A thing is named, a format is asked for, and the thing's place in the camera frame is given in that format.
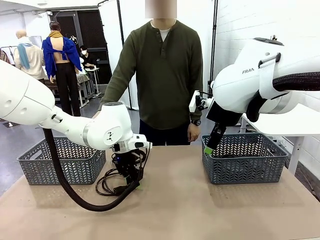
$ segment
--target gray plastic basket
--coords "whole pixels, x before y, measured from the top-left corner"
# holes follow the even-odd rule
[[[106,151],[80,146],[64,136],[54,137],[54,142],[69,184],[93,184],[106,163]],[[30,185],[60,184],[45,139],[17,159]]]
[[[267,136],[225,134],[212,155],[204,153],[209,138],[202,137],[202,162],[212,184],[279,182],[288,154]],[[226,155],[237,157],[222,158]]]

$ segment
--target table leg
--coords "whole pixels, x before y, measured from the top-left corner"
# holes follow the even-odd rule
[[[84,101],[86,103],[88,103],[89,102],[89,98],[88,98],[88,91],[87,91],[87,83],[86,82],[82,83],[82,88],[83,88]]]
[[[246,129],[247,129],[247,120],[244,117],[242,117],[240,133],[241,134],[245,134],[246,133]]]
[[[304,136],[298,136],[295,140],[294,146],[293,146],[293,151],[290,159],[290,164],[288,167],[288,170],[290,173],[295,175],[297,165],[299,162],[299,157],[300,157],[300,152],[301,152],[301,147],[302,143],[304,142],[305,137]]]
[[[92,73],[89,73],[90,77],[89,77],[89,94],[90,95],[94,95],[95,94],[95,88],[94,88],[94,80],[92,77]]]
[[[84,103],[82,102],[82,95],[81,95],[81,89],[79,88],[79,98],[80,98],[80,108],[84,106]]]
[[[96,72],[97,72],[97,71],[94,71],[93,74],[94,74],[95,89],[96,89],[96,98],[97,98],[97,97],[100,95],[100,92],[99,92],[99,87],[98,87],[98,81],[97,81]]]

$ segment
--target white undershirt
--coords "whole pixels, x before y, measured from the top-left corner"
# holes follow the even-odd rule
[[[163,42],[165,41],[166,37],[168,36],[169,31],[170,31],[170,28],[167,29],[167,30],[160,30],[160,34],[161,34],[161,38],[162,38],[162,41],[163,41]]]

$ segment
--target yellow scarf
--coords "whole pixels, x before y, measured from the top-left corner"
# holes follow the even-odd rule
[[[52,31],[49,34],[50,38],[62,38],[62,34],[59,31]]]

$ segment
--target cardboard tabletop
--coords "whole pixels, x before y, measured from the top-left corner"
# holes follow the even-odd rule
[[[320,237],[320,203],[287,169],[279,183],[212,185],[199,146],[154,147],[141,186],[108,212],[90,212],[61,186],[23,176],[0,198],[1,240],[297,240]],[[111,165],[111,151],[101,176]],[[121,177],[110,179],[114,187]],[[74,185],[105,205],[95,184]]]

